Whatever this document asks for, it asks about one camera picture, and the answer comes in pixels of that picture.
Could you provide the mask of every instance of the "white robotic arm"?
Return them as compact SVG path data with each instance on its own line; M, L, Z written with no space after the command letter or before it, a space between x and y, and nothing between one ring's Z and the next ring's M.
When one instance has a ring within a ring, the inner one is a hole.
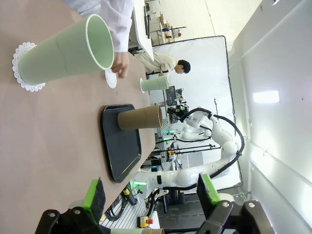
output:
M212 114L198 111L192 116L187 117L186 122L190 126L198 128L206 116L213 122L211 133L212 140L222 147L220 160L179 171L137 172L134 183L137 184L143 192L142 194L138 194L139 199L147 198L155 188L188 187L196 184L198 174L204 173L212 175L235 158L238 151L235 137L225 131L221 127L219 120Z

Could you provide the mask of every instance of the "doily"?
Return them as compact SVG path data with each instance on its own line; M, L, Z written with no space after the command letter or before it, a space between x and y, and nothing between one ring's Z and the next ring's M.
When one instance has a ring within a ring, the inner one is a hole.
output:
M13 60L12 60L12 70L14 72L14 77L17 79L18 83L21 85L22 88L25 88L27 91L38 91L42 89L42 87L45 85L45 83L42 84L36 84L36 85L30 85L27 84L22 77L20 77L19 73L19 62L20 58L29 50L34 48L36 45L34 43L30 42L24 42L22 45L19 45L19 47L15 50L15 53L13 54Z
M143 91L143 89L142 89L142 86L141 86L142 81L143 81L143 79L140 78L140 88L141 88L142 93L144 93L144 91Z
M117 84L116 73L112 72L111 69L105 70L104 73L105 73L105 78L106 78L106 82L108 86L114 89Z

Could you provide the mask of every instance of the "brown cardboard tube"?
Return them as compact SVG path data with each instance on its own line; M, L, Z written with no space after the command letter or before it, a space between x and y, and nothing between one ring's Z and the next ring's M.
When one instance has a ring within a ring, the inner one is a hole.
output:
M165 234L163 229L152 229L151 234Z
M151 234L152 229L150 228L144 228L141 232L141 234Z
M117 119L119 128L123 130L162 127L162 113L160 105L125 111L119 113Z

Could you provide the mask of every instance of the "green light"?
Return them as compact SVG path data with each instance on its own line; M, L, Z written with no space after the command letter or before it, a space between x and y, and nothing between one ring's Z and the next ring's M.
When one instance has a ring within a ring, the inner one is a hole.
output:
M145 182L135 182L135 184L137 184L137 185L146 185Z

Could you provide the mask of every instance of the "human hand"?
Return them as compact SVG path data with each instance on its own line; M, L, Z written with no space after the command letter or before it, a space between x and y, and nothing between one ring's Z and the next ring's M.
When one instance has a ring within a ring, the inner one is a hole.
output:
M128 74L129 57L128 52L115 52L112 71L118 74L118 77L125 78Z

